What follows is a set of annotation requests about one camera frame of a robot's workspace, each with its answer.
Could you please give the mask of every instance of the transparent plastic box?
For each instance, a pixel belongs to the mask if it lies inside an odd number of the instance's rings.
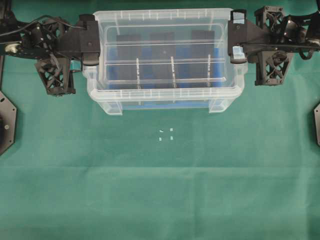
[[[87,91],[109,115],[123,110],[225,111],[241,95],[247,64],[227,54],[230,8],[98,11],[98,66]]]

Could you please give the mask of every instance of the metal frame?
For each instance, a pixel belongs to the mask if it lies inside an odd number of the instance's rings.
[[[320,146],[320,104],[314,109],[314,121],[316,129],[316,139]]]
[[[15,142],[17,108],[0,91],[0,155]]]
[[[10,11],[11,0],[0,1],[0,19],[4,19],[5,12]],[[2,86],[5,56],[0,56],[0,90]],[[0,91],[0,155],[15,142],[17,108]]]

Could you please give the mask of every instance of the green cloth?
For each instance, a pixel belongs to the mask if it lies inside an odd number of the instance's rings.
[[[26,22],[166,8],[247,9],[254,21],[263,5],[292,15],[317,8],[313,0],[13,0],[12,8]],[[2,90],[18,115],[16,142],[0,157],[0,239],[320,239],[319,61],[296,55],[278,87],[255,87],[250,65],[243,94],[223,113],[109,116],[81,73],[76,95],[55,98],[35,61],[6,57]]]

